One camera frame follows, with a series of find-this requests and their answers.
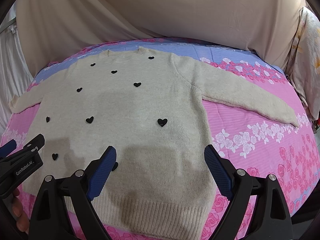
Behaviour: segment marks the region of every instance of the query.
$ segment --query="cream sweater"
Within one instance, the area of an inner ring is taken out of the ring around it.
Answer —
[[[24,190],[36,195],[46,175],[70,176],[112,145],[119,166],[92,202],[101,221],[160,239],[199,239],[216,191],[204,161],[212,141],[202,99],[298,125],[284,101],[233,73],[141,47],[107,50],[11,101],[14,113],[41,102],[26,141],[44,135],[44,165]]]

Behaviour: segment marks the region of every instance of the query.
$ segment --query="white curtain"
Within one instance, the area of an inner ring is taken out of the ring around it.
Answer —
[[[0,28],[16,17],[15,5],[10,9]],[[8,103],[14,94],[21,95],[32,82],[25,62],[16,24],[0,33],[0,137],[11,116]]]

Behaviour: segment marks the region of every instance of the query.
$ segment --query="bed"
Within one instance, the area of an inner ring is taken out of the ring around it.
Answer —
[[[80,58],[98,54],[106,49],[124,51],[135,50],[139,46],[173,52],[179,56],[190,56],[212,67],[232,72],[278,96],[294,109],[299,128],[271,121],[255,112],[203,101],[213,146],[220,156],[228,158],[236,168],[245,169],[252,176],[266,177],[270,173],[276,175],[290,214],[293,215],[308,198],[320,178],[320,156],[310,122],[294,88],[281,69],[268,65],[253,52],[182,38],[103,43],[87,47],[61,63],[50,63],[36,75],[27,90],[59,70],[68,68]],[[17,142],[17,150],[21,149],[38,108],[39,105],[35,105],[19,114],[13,114],[0,146],[14,139]],[[35,197],[23,193],[20,199],[30,217]],[[243,237],[248,228],[254,202],[255,198],[252,197],[237,238]],[[210,237],[227,206],[228,200],[217,191],[201,240]],[[70,218],[77,237],[84,239],[76,216],[70,213]],[[112,239],[152,239],[118,228],[105,227]]]

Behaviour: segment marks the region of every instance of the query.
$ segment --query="finger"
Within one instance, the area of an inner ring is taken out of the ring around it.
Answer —
[[[25,232],[29,229],[29,219],[27,214],[23,211],[21,216],[18,218],[17,220],[17,228],[21,231],[21,232]]]
[[[16,188],[12,193],[13,193],[13,196],[17,197],[20,195],[20,190]]]
[[[13,201],[12,201],[12,211],[17,217],[21,216],[21,214],[23,212],[22,203],[16,197],[13,198]]]

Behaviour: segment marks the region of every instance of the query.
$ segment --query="metal screw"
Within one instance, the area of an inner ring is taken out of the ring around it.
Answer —
[[[83,170],[78,170],[78,171],[76,171],[76,173],[75,173],[75,175],[76,175],[77,177],[81,177],[83,174],[84,174]]]
[[[46,177],[44,178],[44,180],[45,180],[46,182],[49,182],[49,181],[52,180],[52,176],[51,176],[51,175],[48,175],[48,176],[46,176]]]
[[[240,176],[244,176],[244,175],[245,175],[245,171],[242,170],[242,169],[237,170],[237,173],[238,173]]]
[[[269,174],[269,179],[271,179],[271,180],[276,180],[277,177],[276,177],[275,175],[273,175],[273,174]]]

